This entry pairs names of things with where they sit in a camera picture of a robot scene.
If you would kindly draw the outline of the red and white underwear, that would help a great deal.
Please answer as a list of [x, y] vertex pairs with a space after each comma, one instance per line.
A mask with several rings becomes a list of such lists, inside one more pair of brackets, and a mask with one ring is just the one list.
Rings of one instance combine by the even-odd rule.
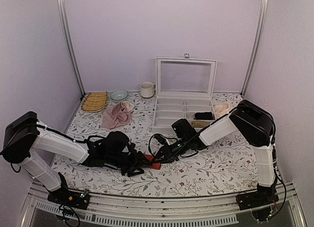
[[150, 169], [154, 169], [154, 170], [160, 170], [161, 169], [161, 164], [155, 163], [155, 161], [153, 161], [154, 157], [152, 155], [144, 154], [144, 156], [152, 163], [151, 165], [148, 166]]

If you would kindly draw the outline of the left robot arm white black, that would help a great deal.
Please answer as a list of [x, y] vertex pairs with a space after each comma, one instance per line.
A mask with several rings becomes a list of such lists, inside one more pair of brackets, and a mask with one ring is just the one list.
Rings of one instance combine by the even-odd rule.
[[111, 132], [106, 137], [91, 135], [76, 140], [47, 127], [37, 119], [35, 112], [29, 111], [6, 127], [0, 154], [7, 162], [19, 165], [40, 181], [62, 204], [69, 204], [73, 194], [65, 177], [47, 165], [37, 149], [59, 154], [86, 167], [116, 169], [128, 177], [140, 175], [144, 167], [152, 165], [120, 131]]

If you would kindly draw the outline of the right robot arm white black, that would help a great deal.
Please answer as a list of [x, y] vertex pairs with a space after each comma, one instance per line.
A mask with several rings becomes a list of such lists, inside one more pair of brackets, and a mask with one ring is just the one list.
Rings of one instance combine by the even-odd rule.
[[257, 205], [265, 205], [272, 199], [278, 180], [275, 172], [276, 126], [268, 112], [248, 100], [242, 100], [229, 113], [199, 131], [185, 118], [175, 121], [171, 128], [178, 137], [178, 141], [171, 145], [161, 135], [153, 135], [162, 145], [153, 156], [153, 162], [171, 163], [188, 149], [200, 151], [227, 135], [239, 132], [256, 156], [259, 177], [253, 199]]

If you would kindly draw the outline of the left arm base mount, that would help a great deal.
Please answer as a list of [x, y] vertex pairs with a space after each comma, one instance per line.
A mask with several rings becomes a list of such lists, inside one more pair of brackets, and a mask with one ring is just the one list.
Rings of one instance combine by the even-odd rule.
[[87, 210], [90, 201], [90, 191], [84, 189], [82, 191], [66, 190], [61, 193], [56, 191], [49, 192], [48, 201], [62, 205], [67, 204], [70, 207]]

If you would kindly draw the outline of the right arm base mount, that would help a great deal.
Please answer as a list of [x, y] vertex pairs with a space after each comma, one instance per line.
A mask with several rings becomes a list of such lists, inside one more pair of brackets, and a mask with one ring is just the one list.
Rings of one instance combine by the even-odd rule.
[[240, 192], [236, 196], [236, 202], [240, 210], [252, 209], [267, 205], [262, 209], [251, 212], [253, 218], [259, 222], [269, 221], [279, 210], [277, 202], [279, 197], [276, 191], [272, 192]]

